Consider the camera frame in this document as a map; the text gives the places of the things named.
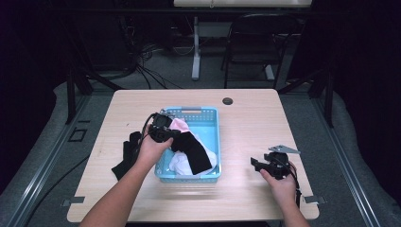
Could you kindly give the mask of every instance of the hand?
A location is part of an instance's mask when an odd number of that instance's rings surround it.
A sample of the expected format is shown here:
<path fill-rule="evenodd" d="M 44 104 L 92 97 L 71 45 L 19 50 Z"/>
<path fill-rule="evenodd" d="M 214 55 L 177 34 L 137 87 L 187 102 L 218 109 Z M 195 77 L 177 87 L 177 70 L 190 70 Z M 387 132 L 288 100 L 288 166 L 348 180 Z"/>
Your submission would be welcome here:
<path fill-rule="evenodd" d="M 142 142 L 136 164 L 151 169 L 157 163 L 157 161 L 159 161 L 163 151 L 171 146 L 173 143 L 173 138 L 169 138 L 164 143 L 157 143 L 150 137 L 150 135 L 148 135 L 149 126 L 150 125 L 147 125 L 145 129 L 145 138 Z"/>
<path fill-rule="evenodd" d="M 290 169 L 295 172 L 293 164 L 290 164 Z M 262 177 L 269 183 L 271 193 L 280 207 L 293 205 L 295 203 L 295 180 L 291 174 L 288 174 L 285 179 L 276 180 L 265 169 L 260 170 Z"/>

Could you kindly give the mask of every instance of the desk leg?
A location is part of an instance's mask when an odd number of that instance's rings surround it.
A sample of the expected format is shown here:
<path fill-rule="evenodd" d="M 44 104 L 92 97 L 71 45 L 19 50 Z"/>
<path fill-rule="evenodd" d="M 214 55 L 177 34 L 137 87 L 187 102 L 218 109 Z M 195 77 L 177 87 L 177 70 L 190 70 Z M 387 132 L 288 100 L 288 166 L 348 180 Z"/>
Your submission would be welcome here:
<path fill-rule="evenodd" d="M 201 53 L 200 53 L 200 37 L 198 33 L 198 17 L 194 20 L 194 64 L 192 65 L 192 79 L 200 79 L 200 68 L 201 68 Z"/>

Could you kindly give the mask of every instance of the table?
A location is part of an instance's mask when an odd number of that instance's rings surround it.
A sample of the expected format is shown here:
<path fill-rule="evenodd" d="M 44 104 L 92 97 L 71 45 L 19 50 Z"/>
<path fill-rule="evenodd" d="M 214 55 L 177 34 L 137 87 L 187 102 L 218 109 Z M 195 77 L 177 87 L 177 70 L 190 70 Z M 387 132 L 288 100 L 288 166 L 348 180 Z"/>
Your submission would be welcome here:
<path fill-rule="evenodd" d="M 312 0 L 174 0 L 174 7 L 178 8 L 290 8 L 290 9 L 308 9 Z M 210 37 L 226 37 L 231 23 L 204 24 L 211 27 Z M 202 24 L 198 17 L 194 20 L 194 62 L 192 65 L 192 79 L 200 78 L 201 52 L 199 50 L 199 29 Z M 266 72 L 268 78 L 274 79 L 272 72 Z"/>
<path fill-rule="evenodd" d="M 308 8 L 312 0 L 174 0 L 175 7 Z"/>
<path fill-rule="evenodd" d="M 233 104 L 225 105 L 229 97 Z M 150 114 L 166 106 L 214 106 L 219 111 L 221 175 L 216 183 L 162 183 L 153 169 L 145 178 L 129 221 L 230 221 L 282 218 L 269 185 L 250 164 L 263 161 L 268 148 L 296 145 L 275 90 L 123 90 L 117 91 L 99 131 L 67 218 L 80 222 L 115 184 L 112 167 L 122 160 L 123 142 L 140 131 Z M 298 169 L 303 196 L 312 196 L 301 157 L 289 154 Z M 301 199 L 301 211 L 316 218 L 316 204 Z"/>

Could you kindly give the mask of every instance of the pink cloth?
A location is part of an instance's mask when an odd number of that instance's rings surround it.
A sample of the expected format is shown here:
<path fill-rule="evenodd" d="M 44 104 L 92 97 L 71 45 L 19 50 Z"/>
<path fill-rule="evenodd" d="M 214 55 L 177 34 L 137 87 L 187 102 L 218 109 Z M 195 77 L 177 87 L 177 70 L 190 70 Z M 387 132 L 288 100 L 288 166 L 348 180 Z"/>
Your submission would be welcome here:
<path fill-rule="evenodd" d="M 189 131 L 188 124 L 183 119 L 174 118 L 169 127 L 171 130 L 179 130 L 181 132 Z"/>

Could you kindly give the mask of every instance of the blue plastic basket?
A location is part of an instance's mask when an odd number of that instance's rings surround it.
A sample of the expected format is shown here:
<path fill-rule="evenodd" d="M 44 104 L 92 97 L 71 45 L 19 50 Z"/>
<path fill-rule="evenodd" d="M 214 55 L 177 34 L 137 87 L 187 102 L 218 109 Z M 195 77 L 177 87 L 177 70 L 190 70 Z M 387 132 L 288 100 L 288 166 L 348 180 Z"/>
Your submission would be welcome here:
<path fill-rule="evenodd" d="M 185 119 L 192 133 L 217 155 L 218 164 L 205 175 L 179 175 L 168 168 L 174 152 L 166 149 L 156 164 L 155 175 L 164 183 L 215 183 L 221 174 L 218 110 L 215 107 L 166 107 L 164 110 L 173 114 L 175 118 Z"/>

